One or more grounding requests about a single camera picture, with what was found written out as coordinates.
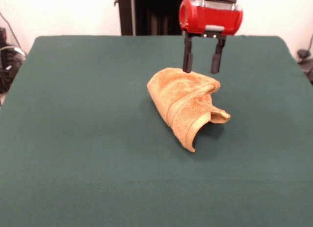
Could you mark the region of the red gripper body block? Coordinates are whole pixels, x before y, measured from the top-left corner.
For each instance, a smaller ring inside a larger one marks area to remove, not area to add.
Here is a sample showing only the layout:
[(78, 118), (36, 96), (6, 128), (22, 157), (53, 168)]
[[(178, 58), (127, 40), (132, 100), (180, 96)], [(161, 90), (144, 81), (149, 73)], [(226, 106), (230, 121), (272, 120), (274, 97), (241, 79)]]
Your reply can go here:
[(209, 0), (183, 0), (179, 24), (186, 35), (204, 34), (233, 36), (243, 21), (243, 9), (235, 3)]

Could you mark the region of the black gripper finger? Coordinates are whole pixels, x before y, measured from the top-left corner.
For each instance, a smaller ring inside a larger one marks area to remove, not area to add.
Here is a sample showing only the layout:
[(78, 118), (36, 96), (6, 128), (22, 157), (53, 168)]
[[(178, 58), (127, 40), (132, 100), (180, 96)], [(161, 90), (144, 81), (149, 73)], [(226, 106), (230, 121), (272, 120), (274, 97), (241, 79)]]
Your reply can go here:
[(192, 71), (193, 53), (192, 53), (192, 35), (188, 32), (185, 33), (184, 38), (184, 58), (182, 69), (186, 73)]
[(212, 57), (211, 63), (211, 73), (217, 74), (220, 71), (221, 59), (222, 59), (222, 52), (225, 46), (225, 37), (218, 37), (218, 43), (216, 45), (215, 53)]

